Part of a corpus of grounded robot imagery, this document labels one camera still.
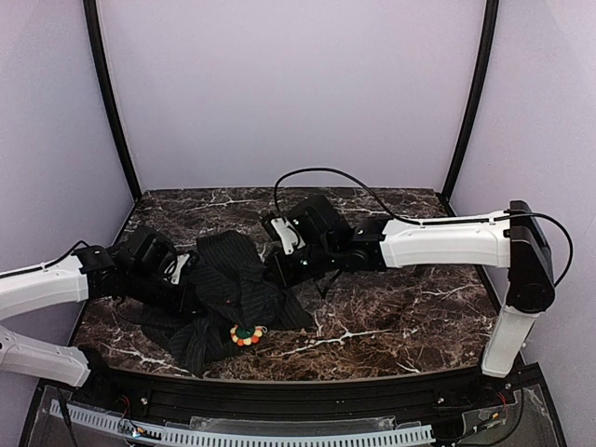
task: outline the black striped cloth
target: black striped cloth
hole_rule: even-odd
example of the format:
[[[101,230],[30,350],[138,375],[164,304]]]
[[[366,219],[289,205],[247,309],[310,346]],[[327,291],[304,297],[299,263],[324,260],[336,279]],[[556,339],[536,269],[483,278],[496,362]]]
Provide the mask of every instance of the black striped cloth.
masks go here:
[[[190,373],[200,375],[205,360],[225,359],[241,352],[230,329],[267,326],[288,330],[308,327],[312,318],[292,291],[263,279],[264,265],[251,239],[236,231],[196,240],[199,262],[184,281],[196,287],[207,311],[189,321],[173,318],[145,305],[142,331]]]

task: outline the marble table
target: marble table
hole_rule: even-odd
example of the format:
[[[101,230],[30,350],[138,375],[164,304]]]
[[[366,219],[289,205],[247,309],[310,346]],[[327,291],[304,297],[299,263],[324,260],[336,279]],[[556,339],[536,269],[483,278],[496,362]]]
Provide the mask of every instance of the marble table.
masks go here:
[[[438,217],[445,210],[432,190],[378,189],[401,215]],[[287,188],[289,209],[309,194],[325,194],[352,224],[382,214],[355,188]],[[181,251],[199,236],[235,229],[251,236],[265,255],[272,242],[260,215],[273,209],[271,188],[225,188],[146,192],[127,222],[169,236]],[[478,363],[496,313],[472,266],[424,265],[385,273],[342,275],[326,299],[307,282],[295,288],[316,325],[300,331],[269,331],[263,341],[231,359],[209,362],[203,377],[232,380],[345,380],[431,373]],[[74,345],[92,345],[108,364],[142,373],[189,376],[169,353],[148,340],[135,321],[141,305],[112,298],[88,303]]]

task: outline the black metal pole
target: black metal pole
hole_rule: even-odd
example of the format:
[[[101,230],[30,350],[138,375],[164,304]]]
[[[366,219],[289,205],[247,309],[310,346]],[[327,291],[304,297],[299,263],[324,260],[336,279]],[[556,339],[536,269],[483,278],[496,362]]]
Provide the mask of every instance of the black metal pole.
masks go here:
[[[484,86],[484,79],[486,78],[486,71],[488,69],[488,61],[491,57],[491,47],[493,46],[494,28],[496,27],[496,13],[499,9],[498,0],[486,0],[486,8],[484,9],[484,23],[482,24],[481,42],[478,48],[478,56],[476,58],[476,67],[474,68],[474,76],[472,77],[472,85],[467,97],[466,112],[462,121],[462,127],[459,130],[459,137],[455,145],[454,157],[451,160],[451,166],[447,173],[447,179],[443,186],[442,194],[447,199],[451,199],[454,193],[455,184],[459,171],[462,169],[464,163],[464,156],[466,155],[467,144],[469,137],[472,134],[474,127],[474,120],[478,112],[478,105],[481,101],[482,87]]]
[[[115,105],[112,81],[110,80],[110,73],[108,72],[108,64],[105,59],[105,51],[103,48],[102,29],[100,28],[100,19],[97,14],[97,3],[95,0],[83,0],[83,5],[85,6],[85,19],[87,21],[87,29],[89,33],[89,43],[91,44],[91,52],[93,53],[97,79],[100,84],[100,90],[102,91],[105,113],[107,114],[108,122],[110,123],[115,148],[118,152],[127,183],[129,184],[130,193],[134,200],[137,201],[142,195],[141,187],[139,186],[139,180],[137,179],[137,174],[132,165],[132,158],[130,158],[127,141],[124,138],[124,130],[122,129],[118,109]]]

